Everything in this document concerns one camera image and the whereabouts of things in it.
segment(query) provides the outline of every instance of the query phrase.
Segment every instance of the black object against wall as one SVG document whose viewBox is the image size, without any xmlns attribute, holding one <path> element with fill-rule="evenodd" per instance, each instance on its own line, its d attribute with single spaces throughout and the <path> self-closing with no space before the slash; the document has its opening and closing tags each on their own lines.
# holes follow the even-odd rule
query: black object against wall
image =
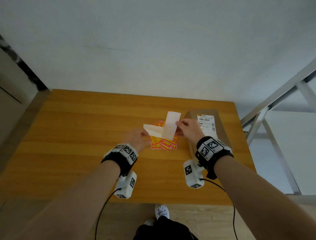
<svg viewBox="0 0 316 240">
<path fill-rule="evenodd" d="M 36 74 L 28 67 L 28 65 L 19 57 L 19 55 L 10 47 L 10 45 L 0 35 L 0 48 L 6 52 L 10 58 L 22 69 L 28 76 L 28 79 L 36 84 L 37 90 L 42 91 L 47 89 L 45 84 L 36 76 Z"/>
</svg>

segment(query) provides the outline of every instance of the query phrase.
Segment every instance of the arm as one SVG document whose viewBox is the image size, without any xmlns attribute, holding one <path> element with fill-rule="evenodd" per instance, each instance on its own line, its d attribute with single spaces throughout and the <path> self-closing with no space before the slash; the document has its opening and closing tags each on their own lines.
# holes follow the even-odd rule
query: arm
<svg viewBox="0 0 316 240">
<path fill-rule="evenodd" d="M 177 125 L 176 134 L 195 145 L 204 137 L 196 120 L 182 119 Z M 256 239 L 316 239 L 315 221 L 252 170 L 224 156 L 214 171 Z"/>
<path fill-rule="evenodd" d="M 137 129 L 128 134 L 124 143 L 129 143 L 139 153 L 150 142 L 141 136 L 149 135 L 144 129 Z M 85 239 L 119 175 L 120 167 L 116 162 L 103 162 L 93 173 L 48 204 L 17 239 Z"/>
</svg>

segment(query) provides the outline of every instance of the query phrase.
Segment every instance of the floor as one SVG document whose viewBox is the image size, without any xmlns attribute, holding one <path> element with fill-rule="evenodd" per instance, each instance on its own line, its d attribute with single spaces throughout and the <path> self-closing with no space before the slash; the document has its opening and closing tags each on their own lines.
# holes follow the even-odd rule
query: floor
<svg viewBox="0 0 316 240">
<path fill-rule="evenodd" d="M 5 168 L 48 94 L 49 91 L 37 94 L 8 140 L 0 147 L 0 172 Z M 14 239 L 47 203 L 48 201 L 42 200 L 8 200 L 0 196 L 0 239 Z M 108 203 L 99 222 L 98 239 L 132 239 L 137 227 L 155 216 L 154 207 L 154 204 Z M 170 218 L 187 225 L 200 240 L 235 239 L 232 227 L 233 208 L 230 206 L 172 204 L 167 207 Z M 301 207 L 316 219 L 316 206 Z M 238 213 L 235 226 L 239 239 L 254 239 Z M 94 228 L 87 239 L 93 238 Z"/>
</svg>

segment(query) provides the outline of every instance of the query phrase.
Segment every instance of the black cable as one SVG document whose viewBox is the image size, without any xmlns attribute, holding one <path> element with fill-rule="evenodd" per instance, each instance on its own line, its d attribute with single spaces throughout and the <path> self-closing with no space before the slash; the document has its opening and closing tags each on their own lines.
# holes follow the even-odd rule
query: black cable
<svg viewBox="0 0 316 240">
<path fill-rule="evenodd" d="M 99 217 L 98 217 L 97 225 L 95 226 L 94 240 L 97 239 L 98 223 L 99 223 L 99 220 L 100 220 L 100 217 L 101 217 L 101 213 L 102 213 L 102 211 L 103 211 L 103 209 L 104 209 L 104 207 L 105 207 L 105 204 L 107 204 L 107 202 L 110 200 L 110 198 L 112 197 L 112 195 L 113 195 L 116 191 L 118 191 L 118 190 L 121 190 L 121 188 L 118 188 L 118 189 L 116 189 L 113 193 L 111 193 L 111 195 L 107 198 L 107 200 L 105 201 L 105 203 L 104 203 L 104 205 L 103 205 L 103 207 L 102 207 L 102 209 L 101 209 L 101 212 L 100 212 Z"/>
<path fill-rule="evenodd" d="M 221 186 L 219 186 L 217 183 L 214 183 L 214 182 L 212 182 L 212 181 L 210 181 L 210 180 L 208 180 L 208 179 L 205 179 L 205 178 L 200 178 L 200 180 L 204 180 L 204 181 L 211 182 L 211 183 L 213 183 L 214 185 L 218 186 L 220 189 L 222 189 L 224 192 L 226 192 L 225 189 L 222 188 Z M 235 205 L 234 205 L 234 204 L 233 204 L 233 206 L 234 206 L 233 228 L 234 228 L 235 237 L 236 237 L 236 239 L 238 240 L 238 237 L 237 237 L 237 234 L 236 234 L 236 230 L 235 230 L 235 214 L 236 214 L 236 208 L 235 208 Z"/>
</svg>

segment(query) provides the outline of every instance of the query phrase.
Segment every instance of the person's right hand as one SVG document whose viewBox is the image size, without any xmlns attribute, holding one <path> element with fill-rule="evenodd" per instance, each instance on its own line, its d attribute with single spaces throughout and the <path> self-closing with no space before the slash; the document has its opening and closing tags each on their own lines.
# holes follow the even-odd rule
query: person's right hand
<svg viewBox="0 0 316 240">
<path fill-rule="evenodd" d="M 189 119 L 184 118 L 180 121 L 176 122 L 177 130 L 176 135 L 177 136 L 184 136 L 187 139 L 190 140 L 195 146 L 197 145 L 198 141 L 205 137 L 204 133 L 202 132 L 202 129 L 200 127 L 200 124 L 198 123 L 198 120 L 196 119 Z"/>
</svg>

